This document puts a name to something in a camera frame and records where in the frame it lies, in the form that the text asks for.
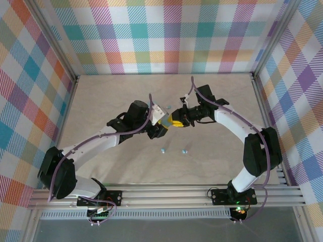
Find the marble surface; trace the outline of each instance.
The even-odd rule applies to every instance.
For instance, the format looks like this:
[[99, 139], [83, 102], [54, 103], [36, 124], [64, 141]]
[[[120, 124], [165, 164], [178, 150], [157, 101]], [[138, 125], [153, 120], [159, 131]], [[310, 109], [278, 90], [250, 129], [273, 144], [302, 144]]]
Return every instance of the marble surface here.
[[[224, 98], [252, 122], [263, 125], [248, 74], [194, 75], [196, 86], [209, 84], [216, 98]], [[181, 107], [179, 98], [190, 89], [190, 75], [81, 76], [59, 148], [80, 142], [108, 121], [127, 111], [131, 102], [154, 102]], [[196, 105], [192, 94], [190, 105]], [[243, 167], [243, 144], [220, 124], [170, 127], [150, 140], [135, 135], [83, 165], [77, 174], [103, 183], [227, 184]], [[270, 184], [278, 184], [271, 171]]]

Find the metal grate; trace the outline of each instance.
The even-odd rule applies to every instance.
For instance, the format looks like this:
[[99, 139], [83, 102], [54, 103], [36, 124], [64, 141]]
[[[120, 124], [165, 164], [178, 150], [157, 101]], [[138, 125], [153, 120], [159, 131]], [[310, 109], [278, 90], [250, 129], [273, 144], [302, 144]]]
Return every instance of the metal grate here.
[[[188, 218], [230, 218], [229, 208], [205, 209], [122, 209], [111, 219], [188, 219]], [[44, 210], [40, 219], [84, 219], [86, 210]]]

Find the plaid wall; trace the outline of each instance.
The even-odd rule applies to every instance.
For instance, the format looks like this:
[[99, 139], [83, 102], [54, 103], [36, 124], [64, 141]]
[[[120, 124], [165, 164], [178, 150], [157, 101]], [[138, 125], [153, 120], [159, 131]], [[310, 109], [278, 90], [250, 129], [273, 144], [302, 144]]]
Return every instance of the plaid wall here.
[[0, 2], [0, 241], [17, 241], [72, 82], [22, 0]]
[[323, 0], [303, 0], [261, 75], [284, 163], [323, 241]]
[[250, 72], [288, 1], [37, 0], [88, 75]]

